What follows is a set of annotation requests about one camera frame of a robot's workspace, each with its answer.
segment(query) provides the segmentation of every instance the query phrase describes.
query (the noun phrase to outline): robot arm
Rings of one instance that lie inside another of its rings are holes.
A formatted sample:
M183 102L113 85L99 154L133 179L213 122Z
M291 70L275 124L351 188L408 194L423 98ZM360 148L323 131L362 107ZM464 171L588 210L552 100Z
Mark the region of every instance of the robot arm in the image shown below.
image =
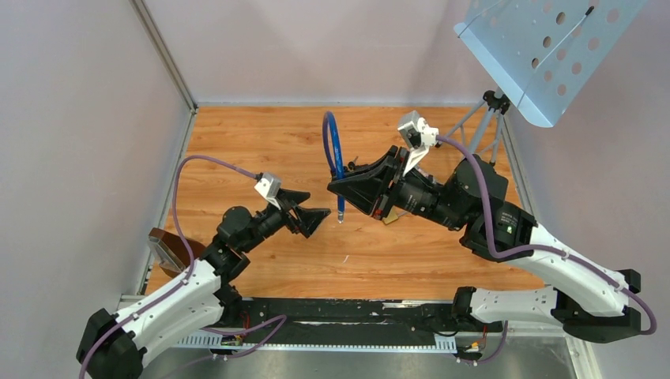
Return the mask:
M156 356L183 337L238 317L242 297L230 282L250 263L246 254L282 227L309 238L330 214L329 209L300 207L310 194L281 189L280 184L271 174L263 174L258 180L255 189L268 206L255 216L241 206L224 213L212 243L194 262L188 280L183 272L132 306L112 315L101 309L88 319L77 351L79 363L106 331L128 316L133 318L93 353L87 367L93 379L139 377ZM165 297L179 282L184 285ZM145 313L137 313L150 302L157 304Z
M633 293L640 291L640 275L636 271L609 270L562 244L532 215L505 201L507 179L475 156L489 192L496 250L546 245L565 253L565 257L560 257L534 249L504 258L492 256L487 246L480 187L472 165L461 161L444 184L437 183L417 167L427 150L435 145L437 129L428 126L414 111L401 119L398 130L409 150L393 146L373 164L350 163L344 178L334 178L328 190L377 220L385 218L397 206L452 231L464 228L460 242L474 254L523 268L553 286L537 291L462 287L454 298L455 317L471 317L486 323L518 320L562 325L572 336L597 343L640 334L641 314L628 307L628 297L621 291L622 288ZM568 259L569 256L594 265L619 287L613 287L601 275L575 259Z

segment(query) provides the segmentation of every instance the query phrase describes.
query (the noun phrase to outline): white bracket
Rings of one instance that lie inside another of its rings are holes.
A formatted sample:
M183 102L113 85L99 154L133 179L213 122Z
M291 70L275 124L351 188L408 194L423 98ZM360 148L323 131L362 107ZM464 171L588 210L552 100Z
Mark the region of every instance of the white bracket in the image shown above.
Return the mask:
M405 176L428 154L430 147L437 144L439 129L431 128L417 111L402 116L397 129L409 147L409 158L402 173Z
M589 258L582 256L569 246L557 240L547 229L538 224L530 236L531 245L547 245L568 252L589 262L616 280L620 286L628 288L623 274L604 268ZM628 297L617 288L610 286L596 273L571 260L563 260L556 254L535 250L531 257L523 257L508 261L513 265L539 276L545 283L561 290L570 296L586 312L599 317L616 317L623 315L623 307L628 305Z
M281 179L279 179L279 177L264 172L261 180L254 186L254 189L270 204L281 210L281 206L279 206L279 202L277 201L277 193L279 192L280 187Z
M477 288L470 301L471 315L487 324L514 320L562 326L551 315L557 298L554 287L531 291L490 291Z
M221 319L224 308L214 296L214 292L221 287L221 278L214 275L214 268L206 261L196 261L195 264L193 275L186 285L123 326L125 332L134 333L133 342L138 350L146 348L142 357L144 367L183 337ZM179 274L158 291L119 310L116 320L121 321L136 314L140 308L182 282L185 275L186 272Z

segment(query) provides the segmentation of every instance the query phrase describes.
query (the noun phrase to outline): wood tabletop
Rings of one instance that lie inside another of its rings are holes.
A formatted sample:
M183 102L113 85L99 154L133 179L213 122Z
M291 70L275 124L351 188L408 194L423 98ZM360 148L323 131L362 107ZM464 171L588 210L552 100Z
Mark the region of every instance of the wood tabletop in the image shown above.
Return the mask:
M392 144L404 146L397 122L416 109L445 133L468 108L445 107L202 107L196 118L187 155L205 154L254 173L271 172L289 190L308 191L310 208L330 208L309 239L282 230L252 250L249 267L234 281L243 296L314 298L452 299L461 286L493 290L531 289L542 286L535 276L505 264L487 262L458 243L461 232L417 216L403 216L385 225L346 208L344 223L337 222L337 199L326 190L330 180L323 152L323 113L337 119L345 162L371 163ZM481 119L475 114L466 124L472 135ZM492 141L488 129L482 146ZM449 147L433 148L420 166L440 182L461 160ZM509 164L501 144L495 169L510 180L507 200L519 203ZM265 201L254 181L214 163L193 161L182 174L178 217L184 233L208 244L221 216L243 205L262 210ZM171 215L166 222L174 230ZM147 293L169 278L155 267Z

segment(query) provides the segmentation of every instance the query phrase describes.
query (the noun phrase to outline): metal frame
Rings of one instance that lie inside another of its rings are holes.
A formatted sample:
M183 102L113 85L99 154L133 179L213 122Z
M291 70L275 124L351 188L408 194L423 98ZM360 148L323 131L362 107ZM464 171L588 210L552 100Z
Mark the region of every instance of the metal frame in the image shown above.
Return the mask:
M147 35L151 39L153 46L156 48L158 56L165 64L165 69L170 74L172 81L175 82L175 86L179 90L179 93L182 95L184 102L189 107L191 113L195 112L198 109L198 105L195 103L193 95L191 95L188 86L182 74L179 72L175 60L172 58L168 47L165 45L163 37L160 35L156 22L154 22L149 8L146 6L144 0L130 0L130 4L135 9L137 13L137 18L140 19L140 22L145 27Z
M188 109L190 110L190 118L187 127L184 130L183 134L183 140L181 144L181 148L179 151L179 154L175 157L175 164L173 165L175 170L172 172L172 175L170 177L170 182L172 183L172 180L174 180L174 176L176 173L176 167L177 163L184 154L186 153L186 149L188 147L188 141L190 139L190 135L193 132L194 128L194 123L195 123L195 118L198 113L198 107L200 105L207 105L205 104L198 104L196 103L194 97L192 96L190 90L188 89L188 86L186 85L185 80L183 79L183 76L179 72L179 69L177 65L175 64L174 59L172 58L161 34L156 26L156 23L154 22L151 13L149 12L149 9L147 5L145 4L144 0L130 0L130 4L133 6L134 10L136 11L137 17L142 23L142 25L145 27L145 30L147 32L148 37L151 39L152 44L156 48L156 52L160 56L161 60L163 61L165 65L165 69L168 71L168 73L171 76L171 79L175 83L175 87L179 90L185 104L188 106ZM225 106L227 104L221 104L221 103L216 103L212 105L217 105L217 106ZM289 104L289 105L329 105L326 103L314 103L314 104ZM444 104L415 104L417 106L427 106L427 105L438 105L438 106L444 106ZM472 105L470 104L452 104L454 105ZM516 148L515 148L515 139L514 139L514 133L513 131L509 128L507 125L507 118L506 117L501 117L502 119L502 125L499 126L499 133L502 134L502 142L504 143L504 146L506 148L506 153L508 156L508 160L510 162L510 167L512 171L512 175L514 177L514 181L516 182L517 185L517 192L519 194L519 197L521 199L521 206L524 209L529 210L530 212L534 213L534 200L533 200L533 195L531 191L529 190L528 186L526 185L526 173L525 169L523 167L523 164L519 160ZM166 185L167 188L167 193L165 194L165 203L164 207L159 215L158 219L158 224L160 226L163 226L165 223L165 220L168 216L169 209L171 206L171 194L172 194L172 188L170 184ZM151 275L151 267L153 265L153 258L151 254L149 255L149 259L146 264L146 269L144 271L143 275L143 280L140 281L137 289L137 294L143 293L143 290L145 288L146 281L149 279ZM122 295L120 300L119 300L119 309L131 305L135 303L136 301L140 300L141 298L144 298L142 295ZM468 336L470 333L463 333L463 336ZM510 322L510 330L509 330L509 335L510 336L531 336L531 337L562 337L566 338L566 343L569 348L570 355L572 357L571 361L574 367L574 371L577 374L578 379L601 379L602 375L600 373L600 368L597 364L597 360L595 358L595 355L593 353L593 349L591 348L590 343L586 343L585 341L582 340L577 340L571 336L567 336L565 332L561 328L551 326L551 325L541 325L538 326L537 324L530 324L530 323L524 323L524 322ZM184 346L184 347L197 347L193 346L192 344L189 344L189 346Z

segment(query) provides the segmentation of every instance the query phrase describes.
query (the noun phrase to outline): metal sheet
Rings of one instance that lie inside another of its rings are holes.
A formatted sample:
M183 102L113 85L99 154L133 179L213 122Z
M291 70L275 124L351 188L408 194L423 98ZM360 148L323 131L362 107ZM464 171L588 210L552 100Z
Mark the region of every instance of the metal sheet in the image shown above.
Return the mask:
M499 339L494 337L489 339L491 350ZM170 378L575 378L564 338L514 337L508 342L508 346L498 359L478 367L458 364L447 355L259 351L229 362L222 360L202 362ZM144 379L163 377L181 365L207 354L205 350L169 349L147 367L142 377Z

